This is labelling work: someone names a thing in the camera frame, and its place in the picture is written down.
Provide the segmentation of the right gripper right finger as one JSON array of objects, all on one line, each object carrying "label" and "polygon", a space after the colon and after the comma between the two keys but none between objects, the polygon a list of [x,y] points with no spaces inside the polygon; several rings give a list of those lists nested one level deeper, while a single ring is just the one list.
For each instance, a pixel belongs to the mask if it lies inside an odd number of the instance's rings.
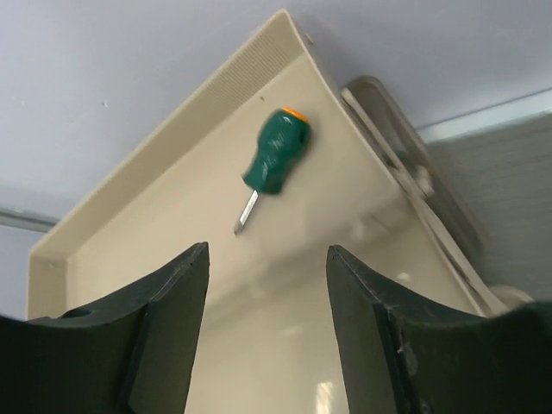
[{"label": "right gripper right finger", "polygon": [[326,279],[353,413],[548,413],[551,305],[477,317],[332,246]]}]

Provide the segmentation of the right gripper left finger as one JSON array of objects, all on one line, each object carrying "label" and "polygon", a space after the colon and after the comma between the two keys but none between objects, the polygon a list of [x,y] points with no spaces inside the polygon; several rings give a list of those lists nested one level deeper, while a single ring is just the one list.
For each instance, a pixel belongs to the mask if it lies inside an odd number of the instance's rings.
[{"label": "right gripper left finger", "polygon": [[3,317],[2,412],[183,412],[209,270],[201,242],[61,317]]}]

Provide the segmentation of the brown translucent toolbox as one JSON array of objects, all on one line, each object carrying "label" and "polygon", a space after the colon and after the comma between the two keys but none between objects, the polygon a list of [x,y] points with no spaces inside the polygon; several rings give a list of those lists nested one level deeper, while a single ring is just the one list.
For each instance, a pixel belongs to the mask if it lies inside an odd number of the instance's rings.
[{"label": "brown translucent toolbox", "polygon": [[[242,181],[262,124],[289,107],[305,156],[240,234]],[[530,302],[487,285],[374,116],[338,88],[284,9],[272,15],[32,249],[27,313],[57,317],[151,273],[197,242],[210,283],[189,413],[345,413],[325,277],[339,244],[437,303],[491,317]]]}]

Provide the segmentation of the green handled screwdriver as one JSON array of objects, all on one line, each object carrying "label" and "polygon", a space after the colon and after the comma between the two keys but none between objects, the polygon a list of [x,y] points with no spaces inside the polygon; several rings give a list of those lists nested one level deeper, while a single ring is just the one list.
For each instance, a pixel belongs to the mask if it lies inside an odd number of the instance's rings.
[{"label": "green handled screwdriver", "polygon": [[246,227],[260,196],[281,193],[288,176],[306,153],[310,138],[310,122],[296,110],[283,107],[267,117],[257,136],[254,157],[242,175],[251,195],[235,223],[235,235]]}]

